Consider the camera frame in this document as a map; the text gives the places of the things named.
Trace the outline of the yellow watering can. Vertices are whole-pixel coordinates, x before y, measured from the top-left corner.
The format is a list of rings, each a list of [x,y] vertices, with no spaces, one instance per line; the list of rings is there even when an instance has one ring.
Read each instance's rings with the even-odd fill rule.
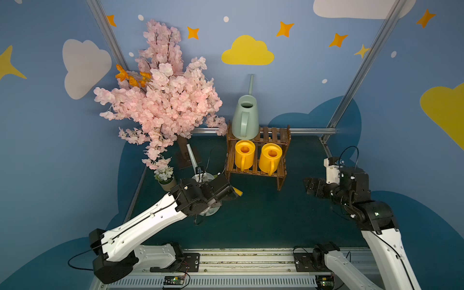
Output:
[[[278,168],[282,157],[282,148],[274,143],[265,144],[261,149],[259,169],[271,176]]]
[[[244,172],[250,169],[254,164],[254,154],[256,146],[252,141],[241,140],[235,145],[234,163],[236,167]]]

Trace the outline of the brown wooden slatted shelf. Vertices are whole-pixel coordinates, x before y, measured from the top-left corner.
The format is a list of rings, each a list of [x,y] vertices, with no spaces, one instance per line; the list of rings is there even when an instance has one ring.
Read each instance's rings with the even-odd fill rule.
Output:
[[[235,148],[236,143],[239,141],[241,140],[239,140],[232,134],[232,126],[229,125],[228,132],[227,132],[228,154],[227,154],[227,163],[226,163],[226,168],[225,168],[225,176],[227,177],[227,179],[230,179],[231,174],[269,176],[259,169],[259,158],[261,155],[262,147],[265,144],[274,143],[274,144],[279,145],[282,148],[283,154],[280,159],[277,170],[271,176],[277,178],[277,189],[281,190],[283,183],[285,181],[286,175],[287,175],[286,165],[285,165],[285,155],[287,153],[287,150],[288,150],[288,147],[291,141],[290,129],[289,128],[286,128],[286,129],[268,128],[268,127],[260,128],[258,135],[254,139],[249,140],[249,141],[252,141],[256,146],[256,151],[254,154],[254,164],[250,169],[245,170],[244,172],[241,172],[234,163],[234,157],[235,157],[234,148]]]

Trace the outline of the small mint green watering can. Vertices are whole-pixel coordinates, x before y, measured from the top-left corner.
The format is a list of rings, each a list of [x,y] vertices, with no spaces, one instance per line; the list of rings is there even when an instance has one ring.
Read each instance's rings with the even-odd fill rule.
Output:
[[[232,119],[232,134],[239,140],[252,140],[259,133],[257,100],[253,94],[254,75],[250,76],[248,94],[239,98]]]

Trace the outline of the large mint green watering can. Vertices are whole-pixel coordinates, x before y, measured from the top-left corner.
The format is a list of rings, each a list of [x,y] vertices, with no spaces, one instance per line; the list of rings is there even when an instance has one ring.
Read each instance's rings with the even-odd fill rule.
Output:
[[[198,166],[198,163],[196,161],[196,158],[195,158],[195,155],[193,153],[191,146],[189,144],[187,144],[186,146],[187,146],[188,155],[192,162],[193,170],[195,172],[193,179],[195,179],[198,183],[213,181],[214,179],[213,175],[207,173],[204,169],[201,169],[201,167]],[[204,217],[214,215],[221,208],[221,206],[222,206],[221,201],[211,203],[206,210],[200,213],[200,215]]]

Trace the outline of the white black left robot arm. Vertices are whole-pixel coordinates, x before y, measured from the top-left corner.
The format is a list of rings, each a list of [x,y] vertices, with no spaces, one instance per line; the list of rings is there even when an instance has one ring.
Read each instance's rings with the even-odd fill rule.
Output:
[[[89,234],[95,252],[93,273],[103,284],[117,282],[133,270],[148,269],[156,273],[176,272],[185,255],[176,242],[145,246],[144,242],[166,227],[206,213],[242,192],[233,187],[225,175],[211,181],[181,180],[152,207],[112,230],[96,229]]]

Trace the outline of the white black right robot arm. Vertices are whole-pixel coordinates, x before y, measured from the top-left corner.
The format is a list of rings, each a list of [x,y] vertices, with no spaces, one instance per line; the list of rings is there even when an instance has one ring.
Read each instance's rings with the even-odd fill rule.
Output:
[[[343,167],[326,178],[306,178],[304,186],[307,194],[344,207],[351,220],[356,222],[373,254],[385,289],[420,289],[404,250],[393,210],[386,203],[371,198],[369,176],[365,171]],[[351,290],[379,288],[333,242],[317,244],[312,256],[315,267],[328,269]]]

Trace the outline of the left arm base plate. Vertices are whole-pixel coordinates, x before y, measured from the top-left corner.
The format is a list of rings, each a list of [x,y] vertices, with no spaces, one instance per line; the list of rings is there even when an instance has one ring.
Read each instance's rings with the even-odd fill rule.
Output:
[[[150,267],[151,273],[197,273],[199,271],[200,263],[199,253],[184,253],[183,258],[177,259],[171,266],[167,268]]]

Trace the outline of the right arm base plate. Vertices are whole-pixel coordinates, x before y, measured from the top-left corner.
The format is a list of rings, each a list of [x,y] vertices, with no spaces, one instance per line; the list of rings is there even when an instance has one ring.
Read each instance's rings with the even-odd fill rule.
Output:
[[[298,273],[327,272],[327,268],[314,261],[312,254],[294,253],[293,256]]]

